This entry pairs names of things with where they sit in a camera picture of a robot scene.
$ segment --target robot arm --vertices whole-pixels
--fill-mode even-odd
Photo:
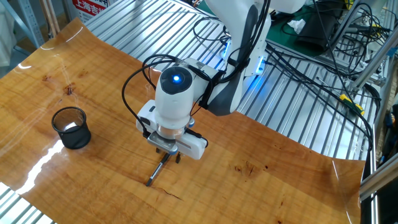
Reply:
[[[304,1],[276,0],[274,8],[292,12],[300,9]],[[190,117],[192,104],[201,100],[201,105],[216,116],[234,112],[241,100],[244,76],[254,74],[253,69],[266,58],[266,35],[271,26],[268,0],[206,0],[206,3],[231,35],[225,73],[187,58],[162,72],[155,101],[149,101],[138,114],[151,133],[147,138],[150,144],[171,155],[181,152],[194,159],[201,158],[207,142],[200,135],[187,132],[187,126],[194,123]],[[142,131],[140,123],[136,125]]]

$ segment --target wood grain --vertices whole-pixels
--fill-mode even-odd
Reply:
[[[197,113],[203,158],[172,158],[146,187],[162,155],[121,100],[140,66],[78,20],[35,51],[0,80],[0,181],[57,223],[359,223],[363,161],[325,157],[239,113]],[[154,97],[142,75],[126,92],[137,111]],[[66,106],[86,112],[92,133],[77,151],[51,127]]]

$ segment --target black cable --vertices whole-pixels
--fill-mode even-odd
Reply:
[[[325,91],[327,94],[329,94],[330,96],[332,96],[334,99],[336,99],[337,101],[339,101],[341,104],[345,105],[344,101],[342,101],[339,97],[337,97],[335,94],[333,94],[330,90],[324,88],[321,86],[321,84],[318,84],[317,82],[315,82],[314,80],[310,79],[309,77],[305,76],[303,73],[301,73],[300,71],[298,71],[295,67],[293,67],[290,63],[288,63],[288,61],[286,61],[281,55],[279,55],[279,53],[276,51],[276,49],[274,49],[273,47],[269,46],[267,47],[268,49],[271,49],[271,51],[278,56],[275,57],[271,52],[269,52],[268,50],[266,50],[266,52],[269,53],[269,55],[275,60],[275,62],[281,66],[283,69],[285,69],[286,71],[288,71],[291,75],[293,75],[295,78],[299,79],[304,78],[306,79],[306,81],[311,82],[312,85],[315,85],[317,87],[319,87],[321,90]],[[286,66],[288,66],[288,68],[283,65],[280,61],[283,61],[285,63]],[[310,88],[306,83],[303,83],[304,86],[306,86],[312,93],[314,93],[315,95],[318,95],[316,93],[315,90],[313,90],[312,88]],[[322,97],[319,97],[320,100],[322,100],[322,102],[324,102],[326,105],[328,105],[330,108],[333,108],[338,114],[342,115],[342,117],[346,118],[350,123],[352,123],[355,127],[357,127],[362,133],[364,133],[364,135],[366,137],[368,137],[370,139],[370,135],[368,134],[367,131],[363,130],[361,127],[359,127],[354,121],[350,120],[347,118],[347,116],[345,114],[343,114],[342,112],[336,110],[336,108],[331,105],[329,102],[327,102],[327,100],[323,99]],[[351,107],[347,106],[347,108],[352,111],[352,112],[357,112],[356,110],[352,109]]]
[[[207,21],[207,20],[216,20],[216,21],[220,21],[219,18],[217,18],[217,17],[210,17],[210,16],[209,16],[209,17],[203,17],[203,18],[197,20],[197,21],[194,23],[193,27],[192,27],[193,35],[195,35],[196,38],[199,38],[199,39],[202,39],[202,40],[209,40],[209,41],[226,41],[226,40],[228,40],[228,39],[230,38],[230,37],[220,37],[219,39],[208,39],[208,38],[204,38],[204,37],[199,36],[199,35],[197,34],[195,28],[196,28],[201,22]]]
[[[145,127],[144,123],[141,121],[141,119],[139,119],[139,117],[137,116],[137,114],[131,109],[131,107],[130,107],[129,104],[127,103],[126,97],[125,97],[126,87],[127,87],[127,84],[129,83],[129,81],[130,81],[134,76],[136,76],[138,73],[144,71],[145,69],[147,69],[147,68],[149,68],[149,67],[151,67],[151,66],[154,66],[154,65],[158,65],[158,64],[160,64],[160,63],[171,63],[171,62],[174,62],[174,61],[173,61],[173,60],[167,60],[167,61],[161,61],[161,62],[154,62],[154,63],[152,63],[152,64],[150,64],[150,65],[145,65],[145,66],[143,66],[143,67],[140,68],[139,70],[135,71],[132,75],[130,75],[129,78],[127,78],[127,80],[124,82],[124,85],[123,85],[123,87],[122,87],[122,99],[123,99],[123,103],[124,103],[124,105],[126,106],[126,108],[132,113],[132,115],[137,119],[137,121],[141,124],[142,130],[143,130],[142,135],[145,136],[146,138],[149,137],[149,134],[150,134],[150,133],[149,133],[148,130],[146,129],[146,127]]]
[[[332,59],[333,59],[333,63],[335,64],[335,67],[336,67],[337,77],[339,78],[341,84],[343,85],[343,88],[345,89],[345,92],[347,92],[348,98],[351,100],[352,103],[355,104],[354,100],[352,99],[352,97],[351,97],[349,91],[347,90],[347,88],[346,88],[346,86],[345,86],[345,83],[344,83],[343,79],[341,78],[341,76],[340,76],[340,74],[339,74],[338,66],[337,66],[337,63],[336,63],[336,58],[335,58],[335,56],[334,56],[334,54],[333,54],[333,50],[332,50],[332,48],[331,48],[329,39],[328,39],[328,37],[327,37],[325,27],[323,26],[322,17],[321,17],[321,14],[319,13],[318,6],[316,5],[315,0],[312,0],[312,1],[313,1],[314,5],[315,5],[315,9],[317,10],[318,18],[319,18],[320,24],[321,24],[321,26],[322,26],[322,31],[323,31],[323,34],[324,34],[324,36],[325,36],[325,38],[326,38],[327,45],[328,45],[329,51],[330,51],[330,53],[331,53],[331,57],[332,57]],[[370,8],[370,6],[369,6],[369,13],[370,13],[370,15],[371,15],[371,17],[372,17],[373,14],[372,14],[372,9]],[[371,131],[372,128],[371,128],[370,124],[368,123],[368,121],[366,121],[366,119],[361,115],[360,112],[358,112],[357,110],[354,110],[354,109],[352,109],[352,108],[350,108],[350,110],[351,110],[352,112],[354,112],[354,114],[356,114],[357,116],[359,116],[359,118],[361,118],[361,120],[362,120],[363,123],[365,124],[366,131],[368,132],[369,137],[370,137],[370,138],[368,138],[368,141],[369,141],[369,150],[368,150],[368,152],[370,152],[370,151],[372,150],[372,148],[373,148],[373,132]]]
[[[154,60],[157,59],[157,58],[169,58],[169,59],[172,59],[174,62],[177,62],[179,60],[177,57],[174,57],[174,56],[171,56],[171,55],[167,55],[167,54],[154,54],[154,55],[151,55],[151,56],[147,57],[143,61],[142,67],[144,67],[148,63],[148,61],[150,59],[152,59],[152,58]],[[142,71],[142,74],[144,75],[145,79],[149,82],[149,84],[153,87],[153,89],[156,90],[155,84],[152,83],[152,80],[150,79],[150,77],[147,76],[147,74],[145,73],[145,70]]]

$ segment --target wire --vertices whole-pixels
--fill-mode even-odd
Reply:
[[[192,27],[193,35],[195,35],[196,38],[199,38],[199,39],[202,39],[202,40],[209,40],[209,41],[226,41],[226,40],[228,40],[230,37],[227,37],[227,36],[220,37],[219,39],[207,39],[207,38],[201,37],[201,36],[199,36],[199,35],[197,34],[195,28],[196,28],[201,22],[203,22],[203,21],[210,21],[210,20],[220,21],[219,18],[217,18],[217,17],[210,17],[210,16],[209,16],[209,17],[203,17],[203,18],[197,20],[197,21],[194,23],[193,27]]]
[[[341,84],[343,85],[343,88],[344,88],[345,92],[347,92],[348,98],[351,100],[352,103],[355,103],[354,100],[352,99],[352,97],[351,97],[349,91],[347,90],[347,88],[346,88],[346,86],[345,86],[345,83],[344,83],[343,79],[341,78],[341,75],[340,75],[340,73],[339,73],[339,71],[338,71],[338,66],[337,66],[337,63],[336,63],[336,58],[335,58],[335,55],[334,55],[334,53],[333,53],[333,49],[331,48],[329,39],[328,39],[328,37],[327,37],[325,27],[323,26],[322,17],[321,17],[321,14],[319,13],[318,6],[316,5],[315,0],[312,0],[312,2],[313,2],[314,5],[315,5],[315,9],[317,10],[318,18],[319,18],[320,24],[321,24],[321,26],[322,26],[322,32],[323,32],[323,34],[324,34],[324,36],[325,36],[325,38],[326,38],[329,51],[331,52],[331,57],[332,57],[332,59],[333,59],[333,63],[335,64],[335,67],[336,67],[337,77],[339,78]],[[370,15],[371,15],[371,17],[372,17],[372,16],[373,16],[373,14],[372,14],[372,9],[370,8],[369,5],[367,5],[367,6],[368,6],[368,8],[369,8],[369,13],[370,13]],[[363,123],[365,124],[366,131],[368,132],[368,135],[369,135],[369,137],[368,137],[368,141],[369,141],[369,150],[368,150],[368,153],[370,153],[370,151],[371,151],[372,148],[373,148],[373,132],[371,131],[372,128],[371,128],[370,124],[368,123],[368,121],[366,121],[366,119],[361,115],[360,112],[358,112],[357,110],[354,110],[354,109],[350,108],[348,105],[346,105],[346,106],[347,106],[352,112],[354,112],[357,116],[359,116],[359,118],[360,118],[360,119],[363,121]]]
[[[137,119],[137,121],[141,124],[142,130],[143,130],[142,135],[145,136],[146,138],[149,136],[150,133],[148,132],[148,130],[146,129],[144,123],[141,121],[141,119],[138,117],[138,115],[131,109],[131,107],[130,107],[129,104],[127,103],[127,101],[126,101],[126,96],[125,96],[126,87],[127,87],[127,84],[130,82],[130,80],[131,80],[133,77],[135,77],[138,73],[143,72],[145,69],[150,68],[150,67],[152,67],[152,66],[154,66],[154,65],[158,65],[158,64],[160,64],[160,63],[170,63],[170,62],[174,62],[174,60],[165,60],[165,61],[161,61],[161,62],[154,62],[154,63],[152,63],[152,64],[150,64],[150,65],[145,65],[145,66],[143,66],[143,67],[140,68],[139,70],[135,71],[132,75],[130,75],[130,76],[127,78],[127,80],[124,82],[124,85],[123,85],[123,87],[122,87],[122,99],[123,99],[123,103],[124,103],[124,105],[126,106],[126,108],[132,113],[132,115]]]
[[[325,91],[327,94],[329,94],[330,96],[332,96],[334,99],[336,99],[337,101],[339,101],[341,104],[345,105],[344,101],[342,101],[339,97],[337,97],[335,94],[333,94],[330,90],[328,90],[328,89],[322,87],[321,84],[318,84],[318,83],[315,82],[314,80],[312,80],[312,79],[310,79],[309,77],[305,76],[303,73],[301,73],[301,72],[298,71],[295,67],[293,67],[291,64],[289,64],[288,61],[286,61],[286,60],[276,51],[276,49],[274,49],[274,48],[271,47],[271,46],[269,46],[269,47],[267,47],[267,48],[270,49],[276,56],[278,56],[278,58],[277,58],[277,57],[275,57],[271,52],[269,52],[268,50],[266,50],[266,52],[269,53],[269,55],[275,60],[275,62],[276,62],[279,66],[281,66],[283,69],[285,69],[286,71],[288,71],[291,75],[293,75],[296,79],[299,79],[300,77],[301,77],[301,78],[304,78],[306,81],[311,82],[312,85],[315,85],[315,86],[319,87],[321,90]],[[303,85],[306,86],[312,93],[314,93],[315,95],[318,95],[318,94],[316,93],[316,91],[313,90],[312,88],[310,88],[306,83],[303,83]],[[364,135],[365,135],[366,137],[369,138],[369,142],[371,142],[371,140],[370,140],[370,135],[369,135],[369,132],[368,132],[368,131],[365,131],[364,129],[362,129],[361,127],[359,127],[354,121],[348,119],[348,118],[346,117],[345,114],[343,114],[342,112],[336,110],[336,108],[335,108],[333,105],[331,105],[329,102],[327,102],[327,100],[323,99],[323,98],[320,97],[320,96],[319,96],[319,99],[322,100],[322,102],[324,102],[324,103],[325,103],[326,105],[328,105],[330,108],[333,108],[338,114],[340,114],[340,115],[342,115],[344,118],[346,118],[346,119],[347,119],[350,123],[352,123],[355,127],[357,127],[361,132],[364,133]],[[352,111],[352,112],[354,112],[354,113],[357,113],[357,111],[354,110],[354,109],[352,109],[351,107],[347,106],[347,108],[348,108],[350,111]]]

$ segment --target paper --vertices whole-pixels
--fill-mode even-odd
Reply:
[[[294,31],[299,34],[301,30],[303,30],[303,27],[305,26],[305,21],[303,19],[299,21],[290,21],[287,23],[291,28],[294,29]]]

